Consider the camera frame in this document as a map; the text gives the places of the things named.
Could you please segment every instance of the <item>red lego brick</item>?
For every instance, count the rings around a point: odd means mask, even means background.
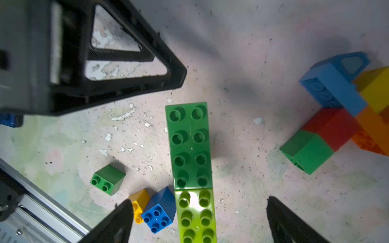
[[[351,138],[360,149],[377,154],[387,155],[362,128]]]
[[[321,108],[301,129],[318,134],[337,151],[361,126],[345,108]]]

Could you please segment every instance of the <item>green lego brick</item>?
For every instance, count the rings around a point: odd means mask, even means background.
[[[214,191],[175,191],[181,243],[217,243]]]
[[[108,195],[115,194],[122,184],[126,174],[107,165],[98,170],[91,179],[91,185],[99,188]]]
[[[334,154],[318,134],[304,130],[299,130],[280,150],[295,166],[309,175]]]
[[[174,189],[212,188],[207,103],[166,106]]]

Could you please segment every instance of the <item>white paint chip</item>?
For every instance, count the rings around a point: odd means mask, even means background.
[[[107,133],[107,135],[105,136],[104,139],[107,140],[108,142],[111,141],[111,139],[112,139],[112,134]]]
[[[132,109],[132,110],[130,110],[130,112],[127,112],[127,113],[124,113],[123,115],[120,115],[120,116],[117,116],[117,117],[112,117],[112,121],[122,121],[122,120],[124,120],[124,119],[126,119],[126,118],[129,118],[129,117],[131,117],[132,116],[132,113],[134,113],[135,112],[135,108],[134,109]]]
[[[262,123],[262,121],[263,121],[262,118],[257,117],[257,118],[255,118],[252,122],[254,122],[255,124],[259,125],[259,124]]]
[[[100,153],[102,153],[105,157],[108,157],[108,150],[107,149],[99,149]]]

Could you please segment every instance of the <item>green 2x4 brick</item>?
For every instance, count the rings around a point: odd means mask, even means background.
[[[207,103],[165,109],[174,189],[212,188]]]

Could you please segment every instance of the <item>light blue lego brick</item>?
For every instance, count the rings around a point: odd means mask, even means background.
[[[165,187],[150,198],[142,213],[142,218],[150,227],[151,232],[156,234],[173,223],[175,212],[174,195],[168,187]]]
[[[320,61],[313,65],[311,69],[327,63],[334,65],[348,82],[351,82],[369,65],[370,60],[364,52],[353,52]]]
[[[322,107],[344,107],[355,117],[367,106],[354,85],[332,63],[311,68],[300,82]]]

